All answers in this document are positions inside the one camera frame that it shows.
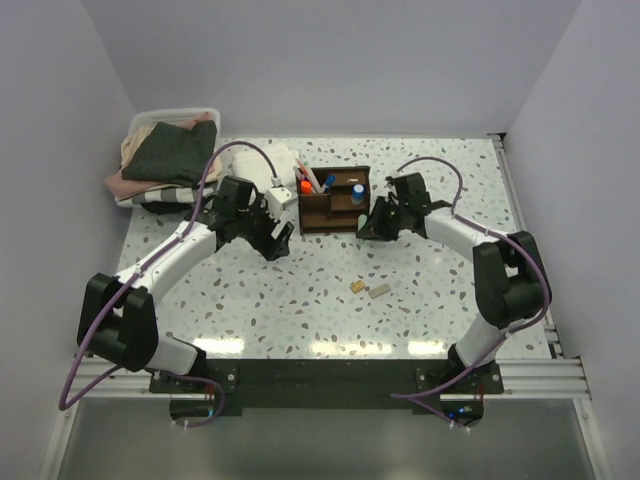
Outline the green transparent utility knife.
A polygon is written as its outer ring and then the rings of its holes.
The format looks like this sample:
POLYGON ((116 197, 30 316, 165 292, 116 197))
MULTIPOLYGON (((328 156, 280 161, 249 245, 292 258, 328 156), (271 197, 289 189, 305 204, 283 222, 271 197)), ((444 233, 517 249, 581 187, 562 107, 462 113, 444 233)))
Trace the green transparent utility knife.
POLYGON ((368 216, 366 214, 362 214, 358 217, 357 221, 357 230, 360 231, 364 228, 368 220, 368 216))

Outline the blue grey pencil sharpener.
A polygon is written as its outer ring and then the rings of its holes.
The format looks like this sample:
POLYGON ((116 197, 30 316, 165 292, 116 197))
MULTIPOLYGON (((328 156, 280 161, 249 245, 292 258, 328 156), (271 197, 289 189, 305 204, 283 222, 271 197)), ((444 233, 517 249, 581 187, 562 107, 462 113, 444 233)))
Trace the blue grey pencil sharpener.
POLYGON ((355 184, 351 190, 351 204, 359 206, 364 202, 366 187, 363 184, 355 184))

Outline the brown wooden desk organizer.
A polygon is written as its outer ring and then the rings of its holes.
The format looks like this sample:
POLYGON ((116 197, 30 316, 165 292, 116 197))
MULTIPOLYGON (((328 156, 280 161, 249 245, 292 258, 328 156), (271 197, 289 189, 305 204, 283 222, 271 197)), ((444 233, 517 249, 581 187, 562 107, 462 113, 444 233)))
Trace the brown wooden desk organizer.
POLYGON ((328 193, 303 194, 300 181, 296 180, 298 194, 298 220, 302 235, 356 233, 358 217, 368 214, 371 204, 370 166, 314 167, 311 168, 322 185, 329 174, 336 181, 328 193), (355 184, 366 187, 364 202, 351 204, 351 190, 355 184))

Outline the beige eraser block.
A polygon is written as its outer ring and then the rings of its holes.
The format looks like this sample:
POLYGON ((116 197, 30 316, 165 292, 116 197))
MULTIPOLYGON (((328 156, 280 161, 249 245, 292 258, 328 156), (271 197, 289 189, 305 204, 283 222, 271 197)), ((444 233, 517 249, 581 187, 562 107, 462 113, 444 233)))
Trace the beige eraser block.
POLYGON ((390 290, 391 290, 391 287, 387 283, 384 283, 382 285, 379 285, 378 287, 370 289, 368 291, 368 294, 372 299, 374 299, 388 293, 390 290))

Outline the small gold eraser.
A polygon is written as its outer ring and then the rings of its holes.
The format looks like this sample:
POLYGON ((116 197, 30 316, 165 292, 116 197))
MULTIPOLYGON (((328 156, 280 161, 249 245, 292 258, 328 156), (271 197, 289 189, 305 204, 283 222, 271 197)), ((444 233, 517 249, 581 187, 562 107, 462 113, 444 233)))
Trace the small gold eraser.
POLYGON ((353 293, 358 293, 366 288, 366 285, 363 281, 359 280, 357 282, 353 282, 350 285, 350 289, 353 293))

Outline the blue cap white marker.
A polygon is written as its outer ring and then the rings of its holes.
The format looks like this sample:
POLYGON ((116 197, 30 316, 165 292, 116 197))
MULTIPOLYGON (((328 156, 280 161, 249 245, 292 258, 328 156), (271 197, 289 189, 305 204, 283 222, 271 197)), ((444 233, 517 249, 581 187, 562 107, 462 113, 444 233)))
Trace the blue cap white marker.
POLYGON ((324 181, 324 183, 321 185, 320 192, 328 193, 331 187, 333 186, 333 184, 335 183, 335 181, 336 181, 336 176, 333 174, 329 174, 326 180, 324 181))

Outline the orange black highlighter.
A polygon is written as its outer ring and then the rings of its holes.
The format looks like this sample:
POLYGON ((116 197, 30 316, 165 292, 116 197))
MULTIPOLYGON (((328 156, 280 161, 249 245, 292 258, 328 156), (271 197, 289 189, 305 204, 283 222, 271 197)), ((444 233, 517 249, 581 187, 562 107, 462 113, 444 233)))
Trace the orange black highlighter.
POLYGON ((312 185, 309 181, 303 180, 300 183, 300 189, 303 194, 311 194, 312 193, 312 185))

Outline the red gel pen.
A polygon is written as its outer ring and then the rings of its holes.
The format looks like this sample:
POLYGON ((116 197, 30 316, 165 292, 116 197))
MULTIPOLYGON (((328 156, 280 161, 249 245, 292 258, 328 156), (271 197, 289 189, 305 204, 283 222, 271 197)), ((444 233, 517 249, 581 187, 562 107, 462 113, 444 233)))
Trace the red gel pen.
POLYGON ((295 168, 297 170, 296 176, 300 181, 311 181, 305 165, 299 159, 295 161, 295 168))

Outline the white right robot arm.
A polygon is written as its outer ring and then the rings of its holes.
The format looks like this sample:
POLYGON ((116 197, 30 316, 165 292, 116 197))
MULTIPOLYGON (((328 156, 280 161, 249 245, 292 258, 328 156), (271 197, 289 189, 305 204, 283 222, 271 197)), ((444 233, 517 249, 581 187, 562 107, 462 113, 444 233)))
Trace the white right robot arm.
POLYGON ((447 353, 441 387, 469 392, 481 380, 480 367, 491 363, 507 338, 546 315, 552 294, 534 237, 503 233, 434 201, 423 177, 409 174, 387 179, 390 192, 379 196, 358 228, 362 240, 390 242, 407 230, 440 243, 469 260, 473 267, 478 314, 447 353))

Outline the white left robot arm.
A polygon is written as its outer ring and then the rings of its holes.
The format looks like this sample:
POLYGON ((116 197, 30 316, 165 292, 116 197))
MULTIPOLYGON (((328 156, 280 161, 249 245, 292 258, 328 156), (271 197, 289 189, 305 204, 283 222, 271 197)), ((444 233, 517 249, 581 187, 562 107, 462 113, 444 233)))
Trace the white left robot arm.
POLYGON ((81 353, 92 353, 136 372, 172 373, 185 392, 207 380, 205 352, 176 338, 162 337, 156 306, 192 268, 235 239, 246 241, 265 260, 288 255, 293 232, 280 217, 293 193, 286 187, 259 192, 245 179, 225 177, 156 249, 134 265, 87 283, 77 333, 81 353))

